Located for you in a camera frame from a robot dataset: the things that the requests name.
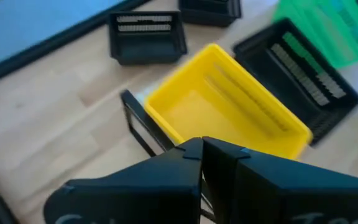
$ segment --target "black mesh basket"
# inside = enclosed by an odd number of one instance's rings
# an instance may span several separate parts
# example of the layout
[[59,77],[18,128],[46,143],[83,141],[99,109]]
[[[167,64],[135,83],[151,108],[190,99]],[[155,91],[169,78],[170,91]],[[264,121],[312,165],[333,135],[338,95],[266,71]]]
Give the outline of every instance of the black mesh basket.
[[114,12],[111,57],[121,65],[176,62],[187,53],[180,12]]
[[358,94],[289,20],[234,46],[236,60],[313,132],[316,144],[358,105]]

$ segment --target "green object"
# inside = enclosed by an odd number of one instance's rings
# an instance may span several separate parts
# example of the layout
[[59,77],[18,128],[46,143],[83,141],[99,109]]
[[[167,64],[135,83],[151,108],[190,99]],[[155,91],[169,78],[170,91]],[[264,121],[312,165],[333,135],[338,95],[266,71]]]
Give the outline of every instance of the green object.
[[281,0],[273,17],[289,17],[336,68],[358,62],[358,4],[350,0]]

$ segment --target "black tray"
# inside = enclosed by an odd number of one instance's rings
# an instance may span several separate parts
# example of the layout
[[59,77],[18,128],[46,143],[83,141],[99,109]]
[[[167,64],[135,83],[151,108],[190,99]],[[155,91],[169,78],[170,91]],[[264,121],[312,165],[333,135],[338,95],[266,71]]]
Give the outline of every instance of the black tray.
[[176,62],[187,53],[180,12],[109,15],[111,57],[121,65]]
[[312,144],[358,105],[358,94],[289,19],[238,43],[234,53],[312,130]]
[[179,0],[183,22],[227,27],[241,17],[240,0]]

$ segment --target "plastic crate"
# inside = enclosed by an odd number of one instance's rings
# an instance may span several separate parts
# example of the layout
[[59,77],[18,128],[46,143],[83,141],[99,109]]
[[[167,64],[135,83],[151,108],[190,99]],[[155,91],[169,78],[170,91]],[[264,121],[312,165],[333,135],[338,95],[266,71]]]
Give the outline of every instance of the plastic crate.
[[109,15],[111,57],[121,65],[176,62],[187,53],[179,12]]
[[240,42],[234,53],[312,130],[312,144],[358,105],[358,94],[289,19]]
[[179,0],[183,21],[227,27],[241,17],[240,0]]
[[334,67],[358,62],[358,3],[344,0],[281,0],[274,15],[290,18]]
[[216,44],[154,91],[145,109],[176,144],[211,136],[296,159],[312,138],[290,110]]

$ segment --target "light wood surface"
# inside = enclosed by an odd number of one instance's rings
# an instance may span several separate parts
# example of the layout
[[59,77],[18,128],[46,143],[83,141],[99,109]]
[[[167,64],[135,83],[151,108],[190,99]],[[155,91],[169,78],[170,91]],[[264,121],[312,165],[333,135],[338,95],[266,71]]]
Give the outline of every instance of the light wood surface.
[[[244,0],[230,28],[185,25],[188,60],[210,42],[234,42],[269,23],[276,0]],[[139,10],[172,10],[153,0]],[[43,223],[45,199],[77,177],[101,177],[148,158],[129,134],[119,92],[142,99],[177,66],[122,67],[109,57],[108,30],[94,32],[0,80],[0,193],[22,223]],[[358,90],[358,64],[343,74]],[[358,110],[302,161],[358,176]]]

